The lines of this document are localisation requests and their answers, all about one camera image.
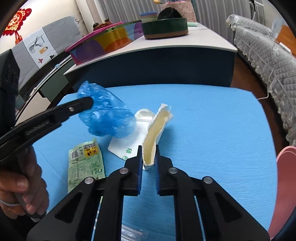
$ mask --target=poster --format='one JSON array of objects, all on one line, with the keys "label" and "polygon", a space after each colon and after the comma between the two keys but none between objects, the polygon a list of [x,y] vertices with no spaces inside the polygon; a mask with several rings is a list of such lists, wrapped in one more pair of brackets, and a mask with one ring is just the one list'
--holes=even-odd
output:
[{"label": "poster", "polygon": [[38,68],[57,56],[57,52],[42,28],[26,37],[23,42]]}]

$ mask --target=finger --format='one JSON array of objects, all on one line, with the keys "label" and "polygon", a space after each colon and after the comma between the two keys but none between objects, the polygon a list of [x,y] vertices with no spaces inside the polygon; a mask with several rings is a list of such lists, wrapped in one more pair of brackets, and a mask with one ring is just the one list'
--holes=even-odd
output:
[{"label": "finger", "polygon": [[29,190],[29,181],[20,174],[0,170],[0,191],[24,193]]},{"label": "finger", "polygon": [[3,204],[0,204],[0,206],[1,206],[1,208],[2,208],[2,210],[3,210],[3,212],[4,212],[4,214],[5,214],[7,217],[9,217],[9,218],[11,218],[11,219],[17,219],[17,214],[15,214],[15,213],[12,212],[11,210],[9,210],[9,209],[7,208],[7,206],[5,206],[5,205],[3,205]]},{"label": "finger", "polygon": [[22,195],[23,200],[25,201],[26,204],[30,204],[38,192],[40,185],[43,186],[44,189],[46,189],[46,183],[45,181],[41,178],[42,170],[39,165],[36,164],[35,172],[33,176],[28,177],[29,182],[30,182],[30,189],[28,192],[24,193]]},{"label": "finger", "polygon": [[40,208],[40,205],[43,203],[47,195],[48,193],[46,189],[43,186],[40,186],[40,189],[38,190],[37,194],[34,196],[32,202],[26,206],[28,212],[30,214],[34,214]]},{"label": "finger", "polygon": [[18,155],[18,161],[25,176],[31,177],[34,175],[35,168],[37,166],[37,160],[32,146]]},{"label": "finger", "polygon": [[46,191],[46,197],[44,199],[44,201],[41,203],[39,209],[37,210],[37,213],[39,215],[42,215],[46,212],[46,210],[48,209],[49,206],[49,196],[48,196],[48,192]]},{"label": "finger", "polygon": [[9,209],[10,211],[12,211],[16,215],[19,215],[19,216],[26,215],[26,211],[24,210],[24,208],[22,206],[14,206],[14,207],[10,207],[10,206],[8,207],[8,206],[6,206],[6,207],[7,207],[7,209]]},{"label": "finger", "polygon": [[[0,191],[0,199],[2,201],[4,201],[5,203],[8,203],[8,204],[19,203],[16,196],[11,192]],[[9,206],[9,205],[5,205],[3,203],[1,203],[1,205],[4,208],[9,209],[10,211],[12,211],[13,213],[15,213],[17,215],[23,216],[23,215],[26,214],[24,208],[21,205],[19,205],[19,206]]]},{"label": "finger", "polygon": [[19,203],[16,196],[12,192],[0,191],[0,199],[6,203]]}]

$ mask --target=curtain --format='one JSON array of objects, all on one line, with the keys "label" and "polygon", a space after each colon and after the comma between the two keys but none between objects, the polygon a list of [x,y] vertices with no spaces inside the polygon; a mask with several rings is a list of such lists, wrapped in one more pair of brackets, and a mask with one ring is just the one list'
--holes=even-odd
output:
[{"label": "curtain", "polygon": [[233,31],[226,25],[231,14],[251,18],[249,0],[192,0],[196,19],[233,43]]},{"label": "curtain", "polygon": [[140,20],[140,13],[160,12],[153,0],[100,0],[112,23]]},{"label": "curtain", "polygon": [[[160,12],[153,0],[98,0],[102,2],[111,22],[135,21],[142,12]],[[249,0],[191,0],[197,21],[233,43],[233,31],[226,25],[231,14],[252,18]],[[255,20],[264,24],[263,8],[258,6]]]}]

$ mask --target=pink chair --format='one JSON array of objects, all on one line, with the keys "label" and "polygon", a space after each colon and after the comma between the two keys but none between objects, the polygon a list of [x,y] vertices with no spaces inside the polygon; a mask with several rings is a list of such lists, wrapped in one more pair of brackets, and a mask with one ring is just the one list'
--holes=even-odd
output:
[{"label": "pink chair", "polygon": [[296,206],[296,147],[285,147],[276,161],[278,187],[274,214],[268,230],[271,239],[282,229]]}]

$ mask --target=white table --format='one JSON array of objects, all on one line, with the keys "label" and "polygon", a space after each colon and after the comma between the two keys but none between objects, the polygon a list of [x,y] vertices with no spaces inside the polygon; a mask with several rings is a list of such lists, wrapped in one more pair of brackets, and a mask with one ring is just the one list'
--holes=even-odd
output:
[{"label": "white table", "polygon": [[[78,66],[74,65],[64,75],[70,83],[77,83],[76,88],[85,80],[104,87],[113,87],[137,84],[138,78],[144,79],[142,84],[190,83],[229,86],[237,48],[201,24],[189,27],[188,30],[188,35],[176,38],[148,40],[143,36],[124,48]],[[172,61],[174,65],[178,63],[179,68],[171,68],[172,73],[164,74],[162,67],[167,69],[167,64],[170,63],[171,66]],[[212,65],[219,68],[213,71]],[[146,71],[148,69],[154,69],[154,72]]]},{"label": "white table", "polygon": [[135,51],[156,49],[156,48],[171,48],[171,47],[202,47],[226,50],[230,52],[237,52],[237,48],[229,43],[225,38],[210,30],[209,28],[198,24],[197,27],[188,27],[188,35],[169,39],[145,39],[141,37],[129,45],[105,54],[89,61],[86,61],[80,65],[73,65],[70,69],[65,72],[65,75],[75,71],[76,69],[82,68],[86,65],[95,63],[97,61],[104,60],[106,58],[114,57],[120,54],[131,53]]}]

